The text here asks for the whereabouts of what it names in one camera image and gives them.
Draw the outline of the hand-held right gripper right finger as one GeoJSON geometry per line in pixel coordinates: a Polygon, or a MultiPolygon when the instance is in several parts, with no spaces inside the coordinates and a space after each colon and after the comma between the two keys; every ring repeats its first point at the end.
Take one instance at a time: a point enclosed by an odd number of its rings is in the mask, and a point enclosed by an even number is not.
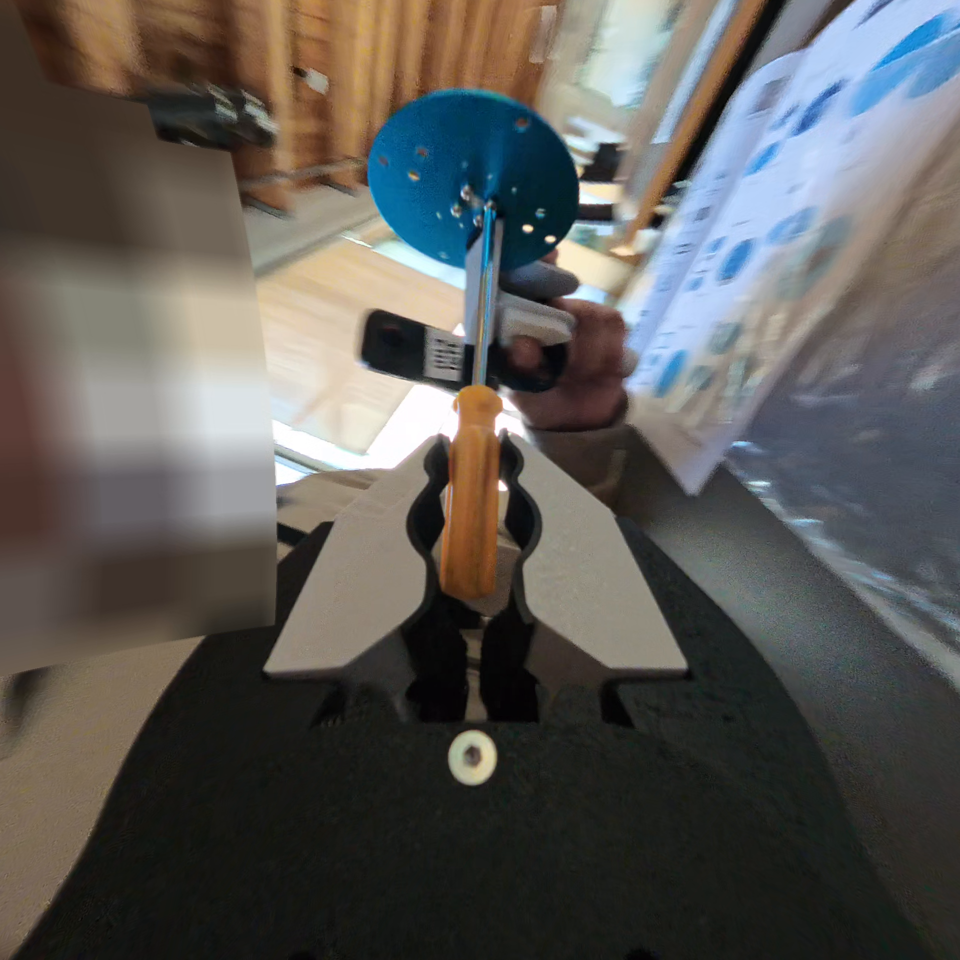
{"type": "Polygon", "coordinates": [[[489,722],[536,722],[565,689],[687,678],[689,662],[614,513],[528,441],[501,437],[515,544],[480,648],[489,722]]]}

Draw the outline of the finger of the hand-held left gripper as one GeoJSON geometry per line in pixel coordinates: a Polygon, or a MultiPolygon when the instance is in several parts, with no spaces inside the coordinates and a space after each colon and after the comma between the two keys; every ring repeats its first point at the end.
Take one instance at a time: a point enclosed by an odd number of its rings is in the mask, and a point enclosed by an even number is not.
{"type": "Polygon", "coordinates": [[[499,275],[502,292],[537,303],[572,297],[580,286],[581,281],[575,273],[546,260],[503,270],[499,275]]]}
{"type": "MultiPolygon", "coordinates": [[[[482,248],[481,232],[474,231],[467,243],[464,259],[463,330],[464,339],[470,345],[475,345],[478,340],[477,321],[483,302],[482,248]]],[[[537,260],[551,261],[548,258],[537,260]]],[[[553,304],[558,298],[536,302],[506,294],[499,288],[499,276],[491,302],[490,318],[486,324],[489,346],[498,343],[502,347],[508,347],[518,337],[532,338],[545,347],[570,342],[575,319],[568,310],[553,304]]]]}

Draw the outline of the blue round metal disc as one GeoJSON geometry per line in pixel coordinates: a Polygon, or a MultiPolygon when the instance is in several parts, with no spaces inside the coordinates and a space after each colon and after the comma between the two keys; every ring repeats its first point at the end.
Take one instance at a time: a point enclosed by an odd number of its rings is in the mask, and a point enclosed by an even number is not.
{"type": "Polygon", "coordinates": [[[486,90],[442,90],[405,105],[374,139],[366,178],[390,229],[454,268],[465,267],[488,201],[503,227],[503,271],[545,257],[579,214],[566,142],[524,103],[486,90]]]}

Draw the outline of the beige roller blind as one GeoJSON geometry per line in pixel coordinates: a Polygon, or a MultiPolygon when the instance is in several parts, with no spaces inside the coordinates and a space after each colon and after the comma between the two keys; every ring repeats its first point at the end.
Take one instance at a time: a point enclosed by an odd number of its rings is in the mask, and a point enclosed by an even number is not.
{"type": "Polygon", "coordinates": [[[358,361],[364,321],[383,309],[452,331],[463,318],[454,283],[342,239],[257,283],[270,412],[282,426],[364,454],[412,385],[358,361]]]}

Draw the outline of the white assembly instruction sheet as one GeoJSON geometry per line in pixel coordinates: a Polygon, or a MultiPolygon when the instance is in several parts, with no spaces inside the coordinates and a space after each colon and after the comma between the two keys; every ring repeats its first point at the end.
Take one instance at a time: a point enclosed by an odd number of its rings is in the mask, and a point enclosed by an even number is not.
{"type": "Polygon", "coordinates": [[[851,2],[755,71],[623,311],[630,422],[691,496],[958,130],[958,2],[851,2]]]}

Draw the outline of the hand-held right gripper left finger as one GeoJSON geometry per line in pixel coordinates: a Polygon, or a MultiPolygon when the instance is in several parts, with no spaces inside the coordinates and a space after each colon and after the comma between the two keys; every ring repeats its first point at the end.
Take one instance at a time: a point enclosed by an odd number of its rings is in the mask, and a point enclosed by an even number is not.
{"type": "Polygon", "coordinates": [[[433,556],[449,447],[426,440],[336,518],[265,663],[269,678],[374,689],[404,719],[464,719],[469,609],[442,591],[433,556]]]}

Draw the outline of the person's left hand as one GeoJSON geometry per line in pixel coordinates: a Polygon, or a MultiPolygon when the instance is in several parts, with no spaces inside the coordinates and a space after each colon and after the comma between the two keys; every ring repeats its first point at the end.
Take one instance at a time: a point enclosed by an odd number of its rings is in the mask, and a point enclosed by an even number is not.
{"type": "Polygon", "coordinates": [[[605,426],[618,402],[627,399],[624,381],[629,376],[625,321],[614,307],[572,296],[554,306],[575,320],[567,344],[567,365],[556,386],[543,393],[513,391],[510,401],[522,421],[547,429],[605,426]]]}

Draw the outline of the clear plastic bag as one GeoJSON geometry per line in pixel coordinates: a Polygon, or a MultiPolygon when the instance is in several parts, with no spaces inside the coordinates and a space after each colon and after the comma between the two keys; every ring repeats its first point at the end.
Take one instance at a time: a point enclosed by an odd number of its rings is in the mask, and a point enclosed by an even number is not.
{"type": "Polygon", "coordinates": [[[728,462],[958,688],[958,197],[903,210],[796,350],[728,462]]]}

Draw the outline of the yellow-handled screwdriver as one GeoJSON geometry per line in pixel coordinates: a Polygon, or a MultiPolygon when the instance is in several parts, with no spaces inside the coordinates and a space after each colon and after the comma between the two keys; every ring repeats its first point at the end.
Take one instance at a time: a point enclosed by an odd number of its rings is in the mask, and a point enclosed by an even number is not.
{"type": "Polygon", "coordinates": [[[462,601],[493,593],[497,579],[500,441],[498,392],[488,385],[496,331],[501,232],[493,199],[484,203],[470,383],[457,395],[458,428],[448,455],[446,518],[440,551],[442,590],[462,601]]]}

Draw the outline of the black ceiling pipe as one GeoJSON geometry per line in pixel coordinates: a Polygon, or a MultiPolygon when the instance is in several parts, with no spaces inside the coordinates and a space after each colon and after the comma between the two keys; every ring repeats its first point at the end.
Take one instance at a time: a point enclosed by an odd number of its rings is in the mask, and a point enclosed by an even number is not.
{"type": "Polygon", "coordinates": [[[251,92],[215,84],[150,90],[147,107],[159,139],[204,149],[236,152],[272,149],[279,125],[265,102],[251,92]]]}

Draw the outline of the person's left forearm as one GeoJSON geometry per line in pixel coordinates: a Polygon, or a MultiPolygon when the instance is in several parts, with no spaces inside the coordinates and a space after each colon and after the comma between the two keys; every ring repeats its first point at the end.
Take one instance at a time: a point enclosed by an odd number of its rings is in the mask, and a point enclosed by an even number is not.
{"type": "Polygon", "coordinates": [[[523,415],[531,443],[614,513],[628,474],[634,431],[628,422],[629,401],[619,400],[603,426],[547,429],[523,415]]]}

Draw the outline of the person's beige jacket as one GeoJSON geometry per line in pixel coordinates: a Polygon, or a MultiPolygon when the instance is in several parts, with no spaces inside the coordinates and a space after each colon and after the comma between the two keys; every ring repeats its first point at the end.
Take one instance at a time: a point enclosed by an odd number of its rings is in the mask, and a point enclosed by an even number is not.
{"type": "Polygon", "coordinates": [[[319,556],[324,525],[384,470],[327,471],[278,492],[275,623],[106,649],[2,679],[2,958],[44,914],[135,927],[161,901],[220,881],[231,809],[303,738],[321,688],[263,667],[319,556]]]}

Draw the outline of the wood-edged office desk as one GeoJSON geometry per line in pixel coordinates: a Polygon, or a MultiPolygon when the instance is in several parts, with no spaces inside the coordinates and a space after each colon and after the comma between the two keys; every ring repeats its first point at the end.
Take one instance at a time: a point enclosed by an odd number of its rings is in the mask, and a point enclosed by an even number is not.
{"type": "Polygon", "coordinates": [[[684,2],[666,53],[630,122],[629,151],[617,173],[622,226],[612,255],[641,259],[637,234],[677,179],[714,106],[729,96],[765,42],[784,2],[684,2]]]}

